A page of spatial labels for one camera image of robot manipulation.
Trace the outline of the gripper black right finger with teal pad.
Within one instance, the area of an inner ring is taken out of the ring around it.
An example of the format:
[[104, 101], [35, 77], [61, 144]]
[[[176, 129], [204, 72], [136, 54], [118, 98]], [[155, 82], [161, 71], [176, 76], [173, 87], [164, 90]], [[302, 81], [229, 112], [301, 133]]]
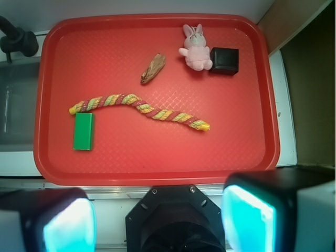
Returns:
[[333, 169], [233, 173], [221, 209], [234, 251], [335, 251]]

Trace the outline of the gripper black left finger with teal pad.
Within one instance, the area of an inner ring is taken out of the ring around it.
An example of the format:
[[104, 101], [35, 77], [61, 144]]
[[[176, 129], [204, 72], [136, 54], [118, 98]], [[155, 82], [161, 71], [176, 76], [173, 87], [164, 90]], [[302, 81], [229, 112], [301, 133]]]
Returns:
[[95, 251], [93, 203], [79, 188], [1, 193], [1, 251]]

